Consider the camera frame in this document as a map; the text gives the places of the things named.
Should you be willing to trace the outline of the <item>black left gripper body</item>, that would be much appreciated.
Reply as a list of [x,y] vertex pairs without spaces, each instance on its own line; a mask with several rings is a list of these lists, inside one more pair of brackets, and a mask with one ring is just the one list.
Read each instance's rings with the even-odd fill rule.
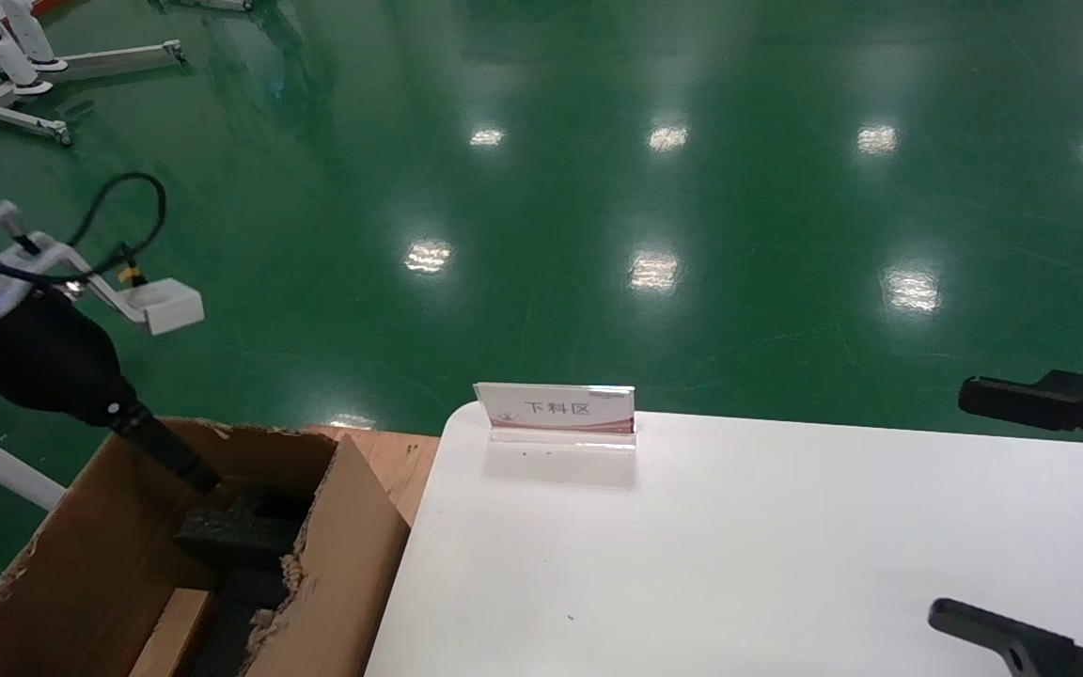
[[27,292],[0,318],[0,395],[120,434],[153,424],[109,335],[58,291]]

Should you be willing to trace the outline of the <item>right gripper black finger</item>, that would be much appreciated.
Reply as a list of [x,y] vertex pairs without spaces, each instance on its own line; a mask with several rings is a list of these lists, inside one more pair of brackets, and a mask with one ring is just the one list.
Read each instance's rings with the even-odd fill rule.
[[1012,676],[1083,676],[1083,646],[1042,627],[949,597],[932,600],[934,630],[996,653]]
[[1048,372],[1035,383],[967,378],[960,386],[958,406],[983,418],[1083,433],[1083,374]]

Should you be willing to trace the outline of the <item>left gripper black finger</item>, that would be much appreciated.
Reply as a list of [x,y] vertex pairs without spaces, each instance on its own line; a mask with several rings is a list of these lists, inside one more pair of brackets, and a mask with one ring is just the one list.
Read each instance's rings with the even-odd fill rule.
[[183,481],[199,496],[210,496],[220,484],[216,468],[190,450],[171,429],[151,412],[138,412],[123,418],[123,438]]

